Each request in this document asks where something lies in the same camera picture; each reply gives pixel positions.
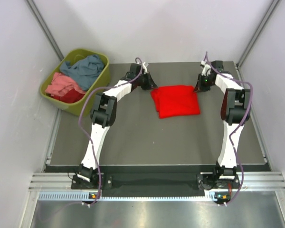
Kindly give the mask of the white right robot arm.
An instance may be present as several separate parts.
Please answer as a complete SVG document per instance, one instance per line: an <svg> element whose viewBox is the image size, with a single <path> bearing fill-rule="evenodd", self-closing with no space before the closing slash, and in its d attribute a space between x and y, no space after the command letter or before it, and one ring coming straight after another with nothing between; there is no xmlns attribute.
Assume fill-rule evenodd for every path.
<svg viewBox="0 0 285 228"><path fill-rule="evenodd" d="M194 92L206 92L217 86L224 97L220 117L224 134L220 155L212 174L212 182L218 188L225 187L237 178L237 150L246 121L250 118L251 90L245 89L230 73L224 71L222 61L201 61L202 72L198 75Z"/></svg>

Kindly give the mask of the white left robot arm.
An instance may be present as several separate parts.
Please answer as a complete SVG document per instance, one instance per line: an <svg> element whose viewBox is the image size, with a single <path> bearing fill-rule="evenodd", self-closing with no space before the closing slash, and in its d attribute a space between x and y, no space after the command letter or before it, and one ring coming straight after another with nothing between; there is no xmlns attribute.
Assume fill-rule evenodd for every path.
<svg viewBox="0 0 285 228"><path fill-rule="evenodd" d="M137 87L142 90L157 88L148 71L148 63L141 62L139 58L135 61L116 85L97 88L91 93L95 96L90 111L91 132L84 131L89 143L84 158L73 177L73 189L101 188L102 174L99 158L106 134L116 120L117 103Z"/></svg>

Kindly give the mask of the bright red t-shirt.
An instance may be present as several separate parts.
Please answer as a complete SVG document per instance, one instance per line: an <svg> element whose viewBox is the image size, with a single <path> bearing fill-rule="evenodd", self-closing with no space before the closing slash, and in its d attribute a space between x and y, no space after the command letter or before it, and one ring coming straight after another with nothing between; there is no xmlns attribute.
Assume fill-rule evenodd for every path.
<svg viewBox="0 0 285 228"><path fill-rule="evenodd" d="M161 86L151 91L159 118L199 115L197 94L191 85Z"/></svg>

